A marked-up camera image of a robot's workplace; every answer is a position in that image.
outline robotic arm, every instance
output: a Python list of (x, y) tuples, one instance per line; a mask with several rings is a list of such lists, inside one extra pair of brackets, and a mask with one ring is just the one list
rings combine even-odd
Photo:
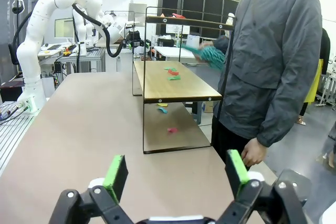
[[(84, 9), (87, 14), (82, 12), (77, 5)], [(120, 53), (122, 43), (117, 52), (113, 54), (109, 46), (110, 41), (117, 41), (120, 36), (123, 37), (124, 34), (127, 34), (131, 28), (115, 23), (112, 17), (104, 17), (101, 10), (102, 0), (39, 0), (34, 10), (29, 13), (19, 26), (13, 43), (9, 46), (11, 56), (17, 55), (25, 83), (25, 90), (18, 98), (18, 102), (24, 106), (29, 106), (31, 113), (39, 111), (46, 103), (37, 55), (47, 29), (47, 24), (56, 9), (65, 9), (70, 6), (74, 9), (74, 20), (77, 26), (81, 55), (85, 55), (86, 51), (85, 43), (81, 44), (85, 41), (84, 33), (86, 32), (85, 26), (81, 25), (83, 24), (83, 18), (90, 21), (95, 29), (106, 39), (107, 51), (111, 57), (116, 57)], [(15, 40), (29, 17), (30, 20), (27, 26), (25, 41), (16, 50)]]

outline computer screen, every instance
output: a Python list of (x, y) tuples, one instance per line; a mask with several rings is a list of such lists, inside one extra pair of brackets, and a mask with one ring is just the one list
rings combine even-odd
[(72, 18), (55, 20), (55, 38), (73, 38), (73, 26)]

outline box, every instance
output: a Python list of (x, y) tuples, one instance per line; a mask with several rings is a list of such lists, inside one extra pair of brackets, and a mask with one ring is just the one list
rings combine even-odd
[(204, 102), (202, 105), (202, 110), (204, 113), (213, 113), (214, 112), (214, 102), (213, 101)]

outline yellow object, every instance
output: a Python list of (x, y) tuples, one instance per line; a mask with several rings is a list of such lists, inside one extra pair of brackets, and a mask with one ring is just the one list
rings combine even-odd
[(320, 76), (321, 76), (321, 72), (322, 72), (322, 65), (323, 65), (323, 60), (320, 59), (319, 60), (319, 65), (317, 67), (314, 82), (311, 85), (310, 90), (308, 92), (308, 95), (306, 97), (306, 100), (304, 102), (311, 103), (311, 102), (315, 101), (315, 96), (316, 96), (317, 88), (319, 86)]

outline hand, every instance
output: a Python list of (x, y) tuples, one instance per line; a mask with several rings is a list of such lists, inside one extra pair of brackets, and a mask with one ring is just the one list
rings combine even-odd
[(198, 47), (199, 50), (205, 48), (205, 47), (213, 47), (214, 46), (214, 42), (213, 41), (205, 41), (202, 44), (200, 44), (200, 46)]
[(260, 164), (266, 156), (267, 149), (267, 147), (260, 144), (259, 141), (254, 138), (245, 145), (241, 158), (247, 167)]

